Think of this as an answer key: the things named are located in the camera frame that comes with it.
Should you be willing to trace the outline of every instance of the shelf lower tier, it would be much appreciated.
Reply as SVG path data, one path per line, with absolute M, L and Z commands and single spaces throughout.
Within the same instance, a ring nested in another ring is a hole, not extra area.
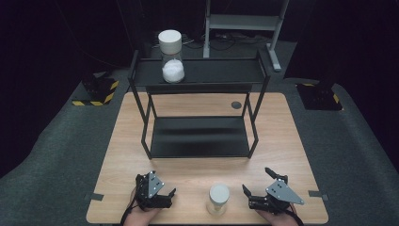
M 249 147 L 241 117 L 161 118 L 155 120 L 151 156 L 248 157 Z

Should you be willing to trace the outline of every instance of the jar lid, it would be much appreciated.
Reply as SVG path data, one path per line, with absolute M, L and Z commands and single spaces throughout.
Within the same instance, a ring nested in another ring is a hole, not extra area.
M 209 197 L 215 205 L 223 205 L 227 202 L 230 196 L 229 188 L 223 184 L 216 184 L 211 187 Z
M 165 30 L 158 35 L 159 47 L 167 55 L 177 54 L 182 50 L 182 34 L 176 30 Z

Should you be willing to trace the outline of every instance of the table top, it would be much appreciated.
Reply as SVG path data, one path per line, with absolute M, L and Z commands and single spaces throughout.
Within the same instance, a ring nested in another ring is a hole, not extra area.
M 139 93 L 146 105 L 147 94 Z M 231 102 L 241 100 L 239 94 L 157 95 L 157 113 L 164 115 L 237 114 Z M 255 105 L 257 93 L 251 94 Z M 94 193 L 104 195 L 92 200 L 87 213 L 90 223 L 119 223 L 129 202 L 138 174 L 156 170 L 165 183 L 159 191 L 167 195 L 177 188 L 172 206 L 164 209 L 151 224 L 265 224 L 266 221 L 248 208 L 244 184 L 255 196 L 265 196 L 265 188 L 274 180 L 265 172 L 269 167 L 280 175 L 288 175 L 290 188 L 304 201 L 296 210 L 304 223 L 326 223 L 328 215 L 321 198 L 310 197 L 318 191 L 308 158 L 295 128 L 285 97 L 266 93 L 256 120 L 258 146 L 252 158 L 154 158 L 149 160 L 140 140 L 143 122 L 132 93 L 123 99 L 113 135 L 110 139 Z M 223 183 L 230 190 L 226 212 L 210 215 L 206 209 L 212 185 Z

